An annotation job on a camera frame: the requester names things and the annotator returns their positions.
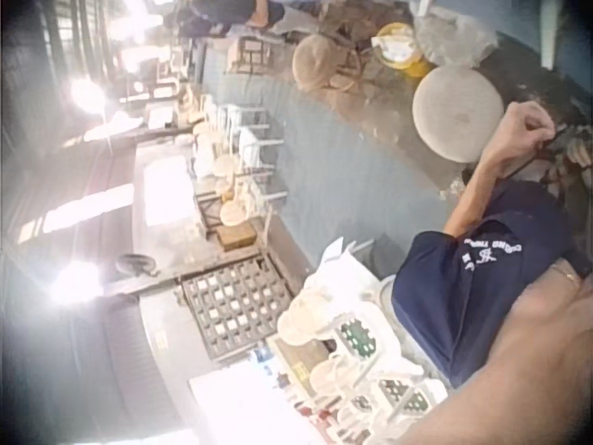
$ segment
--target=bright window light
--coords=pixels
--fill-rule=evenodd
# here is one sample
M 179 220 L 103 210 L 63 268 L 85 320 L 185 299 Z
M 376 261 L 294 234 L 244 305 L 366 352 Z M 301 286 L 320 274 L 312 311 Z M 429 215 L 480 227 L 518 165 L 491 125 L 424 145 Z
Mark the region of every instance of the bright window light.
M 133 203 L 133 184 L 120 185 L 101 193 L 77 199 L 50 210 L 45 215 L 44 234 L 71 227 L 108 211 L 121 209 Z
M 72 82 L 72 99 L 87 113 L 103 114 L 105 109 L 105 95 L 103 90 L 88 79 Z
M 62 148 L 68 148 L 69 146 L 75 146 L 75 145 L 79 144 L 81 142 L 81 140 L 82 140 L 82 137 L 80 137 L 80 136 L 72 137 L 64 143 Z
M 144 31 L 137 31 L 133 34 L 133 40 L 142 45 L 146 41 L 145 32 Z
M 168 60 L 170 48 L 167 46 L 143 45 L 133 48 L 126 48 L 121 51 L 123 66 L 128 72 L 138 71 L 141 62 L 150 58 L 158 58 L 160 61 Z
M 90 301 L 103 295 L 99 270 L 90 262 L 73 261 L 57 276 L 51 287 L 57 304 L 68 305 Z
M 125 111 L 118 111 L 113 115 L 111 121 L 94 127 L 84 134 L 84 142 L 106 139 L 116 134 L 122 134 L 138 128 L 142 125 L 144 118 L 131 118 Z
M 126 102 L 133 102 L 135 100 L 147 100 L 150 98 L 149 93 L 142 93 L 141 95 L 131 95 L 130 97 L 122 97 L 120 99 L 121 104 L 125 104 Z
M 194 186 L 183 156 L 145 168 L 145 219 L 149 227 L 174 223 L 196 213 Z
M 75 443 L 73 445 L 102 445 L 100 443 Z M 103 445 L 199 445 L 194 431 L 182 429 L 146 439 L 117 440 Z
M 148 129 L 156 130 L 164 128 L 165 124 L 173 120 L 173 107 L 158 107 L 150 110 L 148 116 Z
M 33 236 L 38 236 L 40 234 L 43 220 L 43 218 L 39 218 L 35 223 L 35 233 L 33 234 Z
M 29 241 L 33 237 L 35 231 L 35 220 L 29 221 L 20 228 L 19 239 L 17 244 L 22 244 Z
M 143 16 L 146 14 L 145 0 L 123 0 L 123 3 L 134 16 Z
M 269 379 L 253 363 L 240 362 L 189 381 L 216 442 L 325 444 L 315 427 L 288 403 L 281 389 L 271 386 Z
M 163 86 L 155 89 L 155 97 L 171 97 L 173 95 L 173 88 L 171 86 Z
M 73 32 L 72 30 L 62 28 L 59 30 L 59 38 L 62 42 L 67 42 L 68 40 L 72 40 Z

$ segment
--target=small container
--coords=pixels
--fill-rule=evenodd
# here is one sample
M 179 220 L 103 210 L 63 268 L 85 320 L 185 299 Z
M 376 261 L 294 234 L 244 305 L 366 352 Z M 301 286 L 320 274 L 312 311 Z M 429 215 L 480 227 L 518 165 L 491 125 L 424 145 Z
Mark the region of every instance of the small container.
M 388 35 L 397 38 L 397 51 L 390 57 L 381 47 L 374 46 L 373 52 L 381 63 L 396 70 L 403 70 L 410 77 L 417 79 L 430 72 L 432 66 L 423 57 L 422 51 L 416 44 L 414 30 L 410 25 L 399 22 L 389 23 L 377 33 L 377 37 Z

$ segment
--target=window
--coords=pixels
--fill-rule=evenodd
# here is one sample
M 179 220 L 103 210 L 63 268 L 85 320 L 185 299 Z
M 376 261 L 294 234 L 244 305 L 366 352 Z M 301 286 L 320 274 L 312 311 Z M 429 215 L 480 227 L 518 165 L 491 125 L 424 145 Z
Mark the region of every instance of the window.
M 118 111 L 113 115 L 111 121 L 98 127 L 94 127 L 84 134 L 85 142 L 106 139 L 116 134 L 122 134 L 134 130 L 142 125 L 144 118 L 131 118 L 124 111 Z
M 37 222 L 35 220 L 29 221 L 20 228 L 19 239 L 17 244 L 22 244 L 29 241 L 35 236 L 35 227 Z
M 163 86 L 155 90 L 155 98 L 159 99 L 162 97 L 171 97 L 173 95 L 173 89 L 170 86 Z
M 105 443 L 75 443 L 74 445 L 198 445 L 196 435 L 191 429 L 182 429 L 146 439 L 119 440 Z
M 183 156 L 145 168 L 145 218 L 149 227 L 174 223 L 196 213 L 194 186 Z
M 47 212 L 44 221 L 44 234 L 71 227 L 108 211 L 121 209 L 133 203 L 133 184 L 120 185 L 101 193 L 95 193 L 68 202 L 55 210 Z
M 164 128 L 167 123 L 173 121 L 173 107 L 158 107 L 150 110 L 148 116 L 148 130 Z

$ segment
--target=metal rack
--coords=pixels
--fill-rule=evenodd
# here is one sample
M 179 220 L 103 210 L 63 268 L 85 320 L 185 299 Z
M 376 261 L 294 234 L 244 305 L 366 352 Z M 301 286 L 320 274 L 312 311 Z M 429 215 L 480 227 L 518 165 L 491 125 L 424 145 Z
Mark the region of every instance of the metal rack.
M 220 362 L 276 332 L 290 292 L 266 253 L 182 281 L 210 359 Z

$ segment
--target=person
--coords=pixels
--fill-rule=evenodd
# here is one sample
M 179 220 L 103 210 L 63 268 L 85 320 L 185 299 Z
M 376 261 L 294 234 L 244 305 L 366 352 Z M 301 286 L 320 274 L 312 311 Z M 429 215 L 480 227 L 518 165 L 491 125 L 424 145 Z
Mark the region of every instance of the person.
M 557 310 L 550 292 L 567 294 L 591 272 L 544 186 L 501 177 L 554 135 L 536 102 L 511 103 L 443 231 L 417 235 L 397 274 L 395 314 L 454 388 Z
M 231 25 L 217 25 L 198 16 L 187 6 L 165 16 L 163 25 L 168 29 L 176 26 L 178 35 L 184 39 L 224 38 L 231 29 Z
M 248 25 L 274 34 L 320 29 L 311 15 L 270 0 L 194 0 L 190 7 L 213 23 Z
M 533 297 L 545 297 L 551 276 L 536 280 Z M 532 314 L 504 353 L 488 360 L 403 436 L 385 443 L 591 443 L 590 280 L 575 289 L 549 292 L 560 303 L 556 310 L 547 316 Z

